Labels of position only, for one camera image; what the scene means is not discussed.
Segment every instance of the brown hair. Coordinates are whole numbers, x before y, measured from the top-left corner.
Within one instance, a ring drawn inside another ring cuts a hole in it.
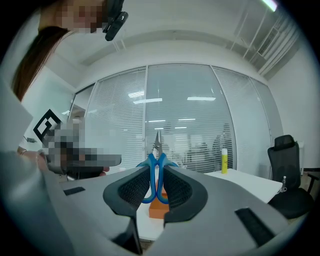
[[[67,32],[67,29],[49,26],[38,33],[20,62],[13,79],[13,92],[20,101]]]

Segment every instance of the chair armrest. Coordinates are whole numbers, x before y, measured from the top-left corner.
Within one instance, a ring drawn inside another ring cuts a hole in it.
[[[308,193],[310,194],[312,186],[314,185],[315,180],[318,181],[319,178],[317,176],[314,176],[314,175],[310,174],[310,173],[308,173],[308,176],[311,178],[311,182],[310,182],[310,185],[309,185],[309,188],[308,188]]]

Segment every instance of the black slot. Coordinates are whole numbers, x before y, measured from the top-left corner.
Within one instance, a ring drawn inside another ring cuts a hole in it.
[[[81,191],[85,191],[85,189],[82,186],[77,186],[74,188],[66,189],[63,192],[65,193],[66,196],[70,196],[70,195],[79,193]]]
[[[250,208],[236,210],[235,214],[239,217],[258,247],[274,238],[274,234],[262,223]]]

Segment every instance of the orange block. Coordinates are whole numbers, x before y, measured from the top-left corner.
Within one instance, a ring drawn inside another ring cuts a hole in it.
[[[168,198],[167,192],[165,189],[162,187],[162,196],[164,198]],[[150,204],[149,207],[149,217],[154,218],[154,219],[164,219],[165,214],[169,212],[169,205],[164,204],[159,201],[159,199],[156,197]]]

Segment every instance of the scissors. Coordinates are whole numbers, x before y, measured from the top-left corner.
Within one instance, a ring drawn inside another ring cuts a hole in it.
[[[155,172],[156,172],[157,165],[159,166],[159,177],[158,177],[158,186],[156,189]],[[144,198],[142,203],[149,204],[157,197],[161,203],[168,204],[169,203],[168,199],[162,196],[162,187],[164,184],[164,167],[165,166],[179,167],[179,166],[176,163],[168,160],[167,155],[163,153],[162,144],[161,144],[161,133],[159,130],[156,133],[153,152],[148,155],[145,161],[137,165],[137,167],[145,167],[145,166],[150,167],[151,195],[147,198]]]

